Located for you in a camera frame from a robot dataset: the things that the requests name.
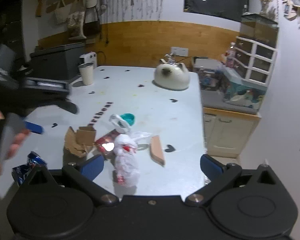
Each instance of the wooden wall panel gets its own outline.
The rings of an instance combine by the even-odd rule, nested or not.
[[[206,56],[220,59],[237,32],[218,27],[168,21],[132,21],[108,24],[109,44],[106,45],[106,25],[102,25],[102,40],[87,44],[86,50],[103,51],[98,55],[98,64],[156,67],[159,59],[170,52],[170,47],[189,49],[189,56]],[[68,34],[59,33],[39,40],[43,48],[72,43]]]

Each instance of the blue wrapper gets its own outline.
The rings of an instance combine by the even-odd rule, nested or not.
[[[26,164],[12,168],[12,177],[15,182],[21,186],[36,165],[47,166],[47,163],[37,153],[31,152],[28,154]]]

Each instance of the metal bolt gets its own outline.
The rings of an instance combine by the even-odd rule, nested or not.
[[[154,206],[157,204],[157,202],[155,200],[149,200],[148,204]]]
[[[117,197],[111,194],[105,194],[101,197],[101,200],[107,204],[111,204],[117,201]]]
[[[200,194],[192,194],[188,197],[188,199],[192,202],[199,203],[204,199],[204,197]]]

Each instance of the cabinet handle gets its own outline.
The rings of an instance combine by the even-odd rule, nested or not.
[[[231,122],[232,122],[232,120],[230,120],[230,121],[223,121],[223,120],[221,120],[221,119],[219,118],[219,122],[231,123]]]

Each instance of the white table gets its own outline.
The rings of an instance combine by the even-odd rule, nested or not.
[[[0,177],[0,197],[4,197],[13,183],[11,168],[24,164],[31,151],[38,153],[48,163],[49,169],[61,169],[64,136],[68,127],[72,126],[76,130],[79,126],[87,125],[108,101],[113,102],[113,105],[94,126],[97,130],[96,138],[114,129],[108,121],[111,114],[132,113],[136,117],[133,131],[159,135],[163,149],[170,144],[176,151],[164,152],[165,167],[151,160],[149,148],[138,151],[136,158],[141,176],[135,188],[127,189],[113,182],[114,167],[109,160],[105,161],[104,170],[94,180],[95,183],[118,197],[124,194],[181,195],[185,199],[203,187],[204,174],[200,170],[200,157],[205,153],[205,148],[198,75],[190,73],[190,87],[185,91],[159,88],[152,83],[153,76],[153,68],[100,66],[94,70],[94,84],[79,86],[82,85],[81,78],[73,82],[69,98],[80,108],[77,115],[57,106],[34,110],[27,121],[41,125],[44,134],[31,134],[18,154],[5,163]]]

